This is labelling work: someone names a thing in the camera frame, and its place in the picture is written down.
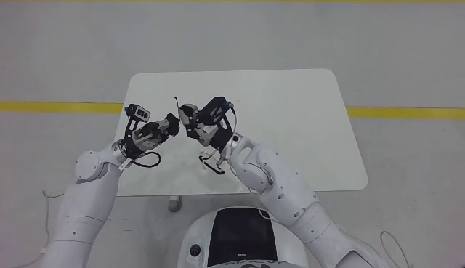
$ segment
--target white table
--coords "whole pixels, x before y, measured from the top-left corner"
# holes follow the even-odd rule
[[[277,150],[316,191],[360,190],[367,185],[362,158],[334,74],[325,69],[192,73],[140,73],[129,83],[124,101],[151,112],[151,121],[177,116],[179,104],[201,109],[215,96],[226,97],[238,114],[237,132]],[[115,139],[124,135],[122,112]],[[203,170],[204,148],[185,134],[157,147],[155,168],[131,166],[120,179],[118,196],[247,193],[230,173]],[[154,163],[143,158],[143,163]]]

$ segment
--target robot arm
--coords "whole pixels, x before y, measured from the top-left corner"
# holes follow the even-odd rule
[[[233,105],[226,102],[224,97],[210,101],[208,110],[211,104],[223,109],[221,118],[227,121],[225,113]],[[185,126],[185,122],[190,123],[186,126],[187,135],[195,130],[194,138],[204,146],[207,146],[205,142],[209,138],[222,142],[214,146],[221,152],[220,161],[230,154],[227,163],[235,170],[239,180],[257,191],[268,211],[305,244],[323,268],[389,267],[372,247],[345,234],[331,221],[312,188],[297,172],[287,167],[278,153],[239,133],[233,133],[230,128],[226,128],[226,131],[216,130],[222,127],[218,121],[213,123],[212,128],[212,120],[206,120],[208,123],[203,121],[209,114],[203,109],[197,111],[196,118],[191,117],[194,120],[182,120],[183,117],[190,117],[185,115],[185,110],[192,106],[183,105],[179,109],[181,122]],[[243,160],[240,159],[244,158],[240,157],[242,152],[248,153]]]
[[[179,120],[168,114],[148,122],[150,113],[138,105],[125,109],[129,122],[123,139],[99,152],[87,151],[76,161],[78,180],[63,196],[53,241],[47,247],[43,268],[84,268],[92,244],[108,219],[124,168],[169,136],[176,136]],[[137,129],[139,122],[146,124]]]

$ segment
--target table leg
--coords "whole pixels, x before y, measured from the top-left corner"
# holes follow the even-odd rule
[[[168,210],[172,213],[181,209],[182,195],[172,195],[169,197]]]

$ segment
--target cable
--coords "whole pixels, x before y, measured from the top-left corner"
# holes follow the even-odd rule
[[[402,253],[402,256],[404,256],[404,260],[405,260],[405,263],[407,264],[407,268],[410,268],[411,266],[410,266],[410,264],[408,263],[407,256],[405,255],[404,250],[402,249],[402,246],[399,244],[399,242],[398,242],[397,239],[394,237],[394,235],[391,234],[390,232],[382,231],[382,232],[379,234],[379,240],[381,241],[381,245],[383,246],[384,252],[385,252],[386,255],[391,259],[392,263],[394,263],[394,265],[395,265],[397,268],[400,268],[399,265],[397,265],[396,261],[394,261],[394,259],[391,257],[391,255],[389,255],[389,253],[387,252],[386,247],[384,246],[384,242],[383,242],[383,235],[384,235],[384,234],[388,234],[388,235],[395,241],[395,243],[397,244],[397,247],[399,247],[399,250],[400,250],[400,252]]]
[[[231,108],[231,111],[232,111],[232,113],[234,114],[234,129],[232,130],[232,132],[233,132],[233,133],[232,133],[232,135],[233,135],[232,137],[234,138],[235,129],[236,129],[236,127],[238,126],[238,116],[235,114],[234,108]],[[234,141],[233,138],[231,138],[231,143],[230,143],[230,150],[231,150],[230,158],[231,158],[231,155],[232,155],[232,153],[233,153],[233,149],[232,149],[232,148],[233,148],[233,141]]]
[[[49,231],[49,210],[50,210],[50,204],[49,204],[49,199],[50,198],[59,198],[60,196],[64,195],[64,193],[62,194],[59,194],[59,195],[48,195],[47,192],[45,190],[42,190],[42,195],[45,197],[46,199],[46,216],[45,216],[45,233],[46,233],[46,242],[45,242],[45,246],[44,248],[42,248],[42,251],[41,254],[39,256],[37,256],[37,258],[35,258],[33,261],[31,262],[28,262],[26,264],[22,264],[22,265],[18,265],[18,266],[13,266],[13,267],[8,267],[8,268],[24,268],[24,267],[27,267],[27,266],[30,266],[34,263],[36,263],[38,260],[40,260],[40,258],[42,258],[42,256],[45,254],[44,251],[46,251],[48,245],[49,245],[49,241],[50,241],[50,231]]]
[[[155,163],[155,164],[152,164],[152,165],[141,164],[141,163],[138,163],[138,162],[136,162],[136,161],[134,161],[134,160],[132,160],[131,162],[132,162],[133,164],[137,165],[137,166],[145,167],[145,168],[152,168],[152,167],[158,166],[158,164],[160,164],[160,162],[161,162],[161,156],[160,156],[160,154],[158,154],[158,153],[155,152],[155,151],[150,151],[150,152],[145,153],[145,155],[143,155],[143,157],[145,157],[145,156],[147,156],[147,155],[149,155],[149,154],[155,154],[155,155],[157,155],[157,156],[158,156],[158,162]]]

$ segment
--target gray floor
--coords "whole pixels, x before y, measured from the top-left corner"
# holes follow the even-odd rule
[[[464,106],[463,4],[0,5],[0,100],[122,102],[140,72],[329,68],[346,105]],[[0,113],[0,122],[3,268],[39,253],[41,191],[62,192],[79,153],[113,139],[118,116]],[[465,122],[351,123],[369,183],[320,192],[333,219],[383,256],[379,233],[389,230],[414,267],[465,265]],[[167,200],[117,198],[89,266],[173,267],[199,216],[254,204],[250,195],[191,196],[170,214]]]

